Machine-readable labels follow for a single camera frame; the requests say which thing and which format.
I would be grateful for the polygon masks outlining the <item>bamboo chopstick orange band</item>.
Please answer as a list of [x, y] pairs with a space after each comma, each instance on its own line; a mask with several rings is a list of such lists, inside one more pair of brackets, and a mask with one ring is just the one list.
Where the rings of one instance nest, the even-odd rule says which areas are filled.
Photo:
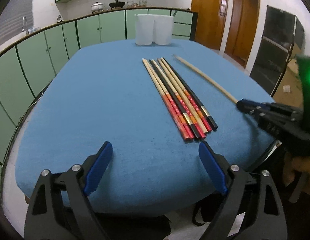
[[199, 118], [196, 118], [193, 115], [195, 110], [192, 108], [177, 81], [169, 72], [168, 67], [166, 67], [160, 59], [158, 59], [158, 61], [150, 60], [150, 64], [166, 90], [170, 93], [175, 105], [178, 107], [180, 114], [183, 116], [185, 123], [187, 124], [188, 131], [192, 132], [194, 139], [205, 139], [207, 133], [206, 128], [201, 122], [198, 123]]

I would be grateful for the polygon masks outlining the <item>chrome kitchen faucet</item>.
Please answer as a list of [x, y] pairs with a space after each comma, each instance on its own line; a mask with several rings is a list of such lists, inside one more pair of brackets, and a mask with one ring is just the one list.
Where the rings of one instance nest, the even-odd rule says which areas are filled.
[[29, 35], [28, 20], [26, 16], [23, 16], [22, 18], [22, 32], [25, 32], [26, 36]]

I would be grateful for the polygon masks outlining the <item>bamboo chopstick red end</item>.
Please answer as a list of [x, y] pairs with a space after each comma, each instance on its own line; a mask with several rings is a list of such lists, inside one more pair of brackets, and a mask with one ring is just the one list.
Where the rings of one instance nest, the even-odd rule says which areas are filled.
[[194, 135], [188, 128], [185, 119], [182, 117], [182, 114], [179, 111], [179, 108], [176, 106], [173, 101], [171, 94], [168, 92], [167, 88], [163, 85], [162, 81], [155, 73], [154, 69], [151, 67], [150, 63], [146, 59], [142, 59], [142, 62], [149, 73], [158, 93], [160, 94], [163, 102], [165, 103], [169, 113], [171, 114], [173, 121], [175, 122], [177, 128], [180, 131], [180, 134], [184, 141], [192, 141]]

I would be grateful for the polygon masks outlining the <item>bamboo chopstick red pattern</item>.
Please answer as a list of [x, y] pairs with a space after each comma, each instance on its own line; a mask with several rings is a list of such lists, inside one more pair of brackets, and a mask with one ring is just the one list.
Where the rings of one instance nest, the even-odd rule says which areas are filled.
[[173, 87], [175, 88], [175, 91], [179, 94], [179, 96], [181, 97], [181, 99], [184, 102], [184, 105], [186, 105], [189, 113], [188, 115], [190, 116], [190, 119], [192, 121], [196, 120], [198, 126], [201, 128], [201, 130], [203, 131], [204, 134], [208, 134], [212, 131], [212, 129], [210, 128], [210, 126], [206, 123], [205, 124], [205, 120], [202, 120], [198, 113], [196, 112], [196, 110], [194, 109], [193, 105], [191, 104], [191, 102], [188, 100], [188, 97], [184, 94], [182, 88], [180, 87], [180, 85], [178, 84], [178, 79], [176, 77], [174, 77], [172, 75], [172, 73], [170, 72], [169, 68], [167, 68], [165, 66], [165, 64], [163, 63], [163, 61], [161, 60], [161, 58], [157, 58], [157, 61], [159, 62], [159, 64], [161, 65], [163, 71], [165, 72], [167, 78], [170, 80], [170, 82], [172, 83]]

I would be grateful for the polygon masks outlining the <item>grey window blind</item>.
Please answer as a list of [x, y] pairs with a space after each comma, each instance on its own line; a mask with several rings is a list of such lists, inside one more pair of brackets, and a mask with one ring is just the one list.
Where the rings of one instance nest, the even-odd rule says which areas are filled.
[[33, 0], [10, 0], [0, 15], [0, 45], [22, 33], [22, 18], [27, 17], [28, 28], [33, 27]]

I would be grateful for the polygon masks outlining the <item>black cabinet at right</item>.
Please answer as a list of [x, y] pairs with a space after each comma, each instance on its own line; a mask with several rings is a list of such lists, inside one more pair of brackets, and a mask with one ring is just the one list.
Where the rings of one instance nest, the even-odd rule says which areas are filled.
[[275, 94], [293, 50], [302, 48], [304, 38], [305, 29], [297, 16], [267, 6], [262, 40], [250, 77], [269, 95]]

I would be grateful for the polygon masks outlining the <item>black chopstick red pattern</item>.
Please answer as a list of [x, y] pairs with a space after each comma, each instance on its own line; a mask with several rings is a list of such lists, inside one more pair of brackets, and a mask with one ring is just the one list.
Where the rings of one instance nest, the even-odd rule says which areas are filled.
[[178, 84], [182, 88], [184, 94], [188, 97], [188, 100], [193, 105], [194, 109], [198, 113], [199, 117], [202, 120], [205, 120], [205, 124], [207, 123], [213, 131], [218, 129], [218, 125], [216, 124], [213, 117], [207, 111], [201, 100], [197, 97], [197, 95], [192, 91], [192, 89], [188, 86], [188, 84], [184, 81], [184, 79], [177, 73], [177, 71], [169, 64], [165, 58], [161, 58], [163, 63], [167, 68], [169, 68], [170, 72], [174, 77], [178, 79]]

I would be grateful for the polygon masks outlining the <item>white cooking pot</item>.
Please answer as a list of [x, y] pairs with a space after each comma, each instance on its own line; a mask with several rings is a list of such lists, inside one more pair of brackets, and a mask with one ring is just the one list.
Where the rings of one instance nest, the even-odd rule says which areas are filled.
[[97, 12], [102, 12], [103, 10], [104, 10], [104, 5], [101, 2], [95, 2], [91, 6], [92, 14], [97, 13]]

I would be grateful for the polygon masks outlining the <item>brown wooden door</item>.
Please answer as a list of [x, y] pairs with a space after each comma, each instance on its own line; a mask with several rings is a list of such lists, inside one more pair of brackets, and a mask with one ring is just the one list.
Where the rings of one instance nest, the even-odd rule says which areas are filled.
[[195, 41], [219, 50], [226, 22], [228, 0], [192, 0], [191, 10], [198, 13]]

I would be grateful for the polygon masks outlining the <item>white double utensil holder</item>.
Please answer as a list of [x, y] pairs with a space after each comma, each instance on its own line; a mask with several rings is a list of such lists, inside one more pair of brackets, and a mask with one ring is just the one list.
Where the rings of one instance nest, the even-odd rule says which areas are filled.
[[167, 15], [136, 14], [135, 44], [168, 46], [172, 42], [174, 17]]

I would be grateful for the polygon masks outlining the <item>plain bamboo chopstick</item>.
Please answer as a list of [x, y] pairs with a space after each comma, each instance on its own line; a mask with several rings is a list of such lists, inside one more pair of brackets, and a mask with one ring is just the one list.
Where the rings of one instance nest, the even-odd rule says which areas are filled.
[[191, 70], [193, 70], [196, 74], [200, 75], [206, 81], [211, 83], [215, 88], [217, 88], [221, 93], [223, 93], [231, 102], [233, 102], [234, 104], [237, 104], [238, 100], [233, 95], [231, 95], [226, 89], [224, 89], [220, 84], [218, 84], [215, 80], [209, 77], [207, 74], [202, 72], [200, 69], [195, 67], [190, 62], [184, 60], [182, 57], [175, 55], [175, 54], [173, 54], [173, 57], [177, 59], [178, 61], [180, 61], [185, 66], [187, 66], [188, 68], [190, 68]]

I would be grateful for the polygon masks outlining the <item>black wok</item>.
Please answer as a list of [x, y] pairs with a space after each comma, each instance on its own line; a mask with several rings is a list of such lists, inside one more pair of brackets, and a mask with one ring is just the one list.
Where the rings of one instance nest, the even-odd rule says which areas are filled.
[[125, 2], [119, 1], [119, 0], [115, 0], [112, 3], [109, 3], [109, 7], [111, 8], [111, 10], [118, 9], [118, 8], [123, 9], [124, 5], [125, 5]]

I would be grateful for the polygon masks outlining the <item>metal kettle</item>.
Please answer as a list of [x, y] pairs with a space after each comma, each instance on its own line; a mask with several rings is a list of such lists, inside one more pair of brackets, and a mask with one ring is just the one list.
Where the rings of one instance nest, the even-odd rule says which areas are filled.
[[60, 23], [60, 22], [63, 22], [64, 19], [61, 15], [58, 15], [56, 21], [57, 21], [57, 23]]

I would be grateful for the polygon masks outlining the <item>black chopstick gold band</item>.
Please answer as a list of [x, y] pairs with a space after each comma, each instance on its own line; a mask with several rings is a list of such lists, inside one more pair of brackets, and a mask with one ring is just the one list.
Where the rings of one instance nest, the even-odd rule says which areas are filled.
[[185, 119], [186, 124], [188, 125], [188, 128], [194, 135], [195, 140], [200, 140], [205, 138], [205, 134], [201, 130], [201, 128], [198, 126], [196, 120], [192, 121], [190, 119], [190, 116], [188, 115], [189, 111], [184, 105], [183, 100], [179, 96], [179, 94], [175, 91], [175, 88], [173, 87], [170, 80], [167, 78], [166, 74], [163, 72], [163, 70], [158, 66], [156, 61], [149, 60], [150, 65], [154, 69], [155, 73], [158, 75], [160, 80], [162, 81], [163, 85], [167, 88], [168, 92], [171, 94], [171, 97], [173, 101], [175, 102], [176, 106], [179, 108], [180, 113], [182, 114], [182, 117]]

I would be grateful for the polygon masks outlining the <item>blue table cloth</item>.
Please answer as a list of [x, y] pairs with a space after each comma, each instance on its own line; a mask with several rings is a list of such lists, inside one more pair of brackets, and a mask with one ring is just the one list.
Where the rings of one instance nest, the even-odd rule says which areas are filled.
[[134, 40], [121, 40], [82, 48], [30, 116], [15, 164], [21, 191], [31, 196], [43, 170], [65, 172], [106, 141], [112, 144], [113, 159], [89, 197], [96, 212], [162, 215], [214, 191], [199, 159], [198, 142], [182, 139], [143, 59], [165, 58], [199, 97], [218, 126], [206, 138], [216, 153], [244, 169], [257, 163], [274, 139], [177, 56], [238, 100], [272, 102], [244, 72], [193, 41], [138, 46]]

